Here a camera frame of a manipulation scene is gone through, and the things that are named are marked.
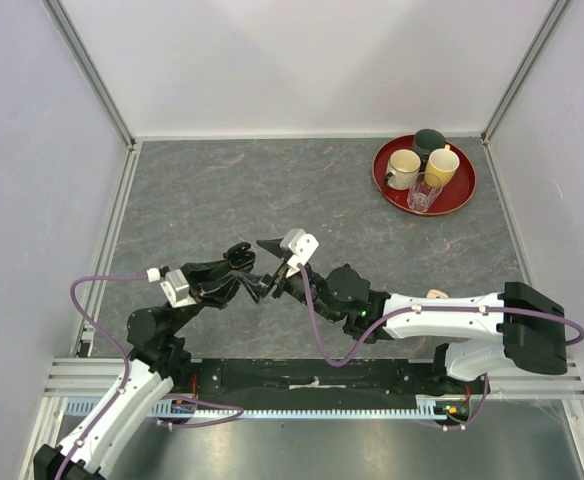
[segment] clear glass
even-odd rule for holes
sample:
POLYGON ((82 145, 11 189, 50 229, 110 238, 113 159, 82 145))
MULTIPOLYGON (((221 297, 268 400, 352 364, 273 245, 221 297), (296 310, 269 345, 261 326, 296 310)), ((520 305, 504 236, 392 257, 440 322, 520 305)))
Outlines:
POLYGON ((427 212, 443 191, 443 184, 433 173, 419 173, 408 192, 408 207, 415 212, 427 212))

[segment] plate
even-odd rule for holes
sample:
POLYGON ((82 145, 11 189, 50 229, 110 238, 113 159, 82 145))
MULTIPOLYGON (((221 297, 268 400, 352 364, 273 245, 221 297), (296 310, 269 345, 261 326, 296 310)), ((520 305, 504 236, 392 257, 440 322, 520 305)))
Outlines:
POLYGON ((476 189, 476 172, 474 171, 474 166, 467 155, 450 142, 448 142, 450 150, 459 156, 461 163, 459 169, 454 174, 454 177, 450 180, 450 183, 443 188, 441 195, 439 195, 439 198, 434 201, 427 212, 420 213, 410 210, 408 207, 408 190, 395 190, 383 183, 390 155, 402 148, 411 150, 413 139, 414 135, 405 135, 403 137, 395 138, 383 145, 381 150, 379 150, 379 153, 376 154, 372 166, 372 177, 374 178, 374 183, 376 183, 381 195, 383 195, 385 199, 396 208, 424 217, 445 215, 446 213, 458 210, 468 203, 468 200, 472 198, 474 190, 476 189))

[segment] white back wall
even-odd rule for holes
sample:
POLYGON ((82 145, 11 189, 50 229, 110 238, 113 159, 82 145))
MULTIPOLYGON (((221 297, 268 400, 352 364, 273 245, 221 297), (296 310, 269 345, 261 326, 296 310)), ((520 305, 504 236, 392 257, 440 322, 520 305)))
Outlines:
POLYGON ((68 290, 94 268, 125 149, 42 2, 0 2, 0 480, 17 477, 68 290))
MULTIPOLYGON (((534 283, 584 325, 584 0, 572 2, 493 148, 534 283)), ((584 378, 584 343, 570 353, 584 378)))
POLYGON ((138 136, 487 124, 551 0, 63 0, 138 136))

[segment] cream mug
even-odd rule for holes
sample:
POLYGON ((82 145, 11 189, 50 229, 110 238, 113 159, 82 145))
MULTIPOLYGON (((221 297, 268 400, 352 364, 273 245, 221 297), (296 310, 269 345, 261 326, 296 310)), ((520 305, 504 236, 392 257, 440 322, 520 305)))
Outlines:
POLYGON ((396 190, 407 190, 419 173, 421 159, 412 150, 397 150, 390 155, 383 182, 396 190))
POLYGON ((439 177, 445 187, 452 180, 460 164, 459 156, 446 146, 446 148, 439 148, 430 154, 425 171, 439 177))

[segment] dark green mug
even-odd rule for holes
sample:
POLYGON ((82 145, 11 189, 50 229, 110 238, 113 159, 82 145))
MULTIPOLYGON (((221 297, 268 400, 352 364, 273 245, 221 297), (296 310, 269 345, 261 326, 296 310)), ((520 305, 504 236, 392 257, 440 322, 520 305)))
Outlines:
POLYGON ((439 148, 445 148, 445 137, 441 132, 437 132, 431 128, 424 128, 414 134, 412 150, 421 159, 420 172, 425 171, 430 154, 439 148))

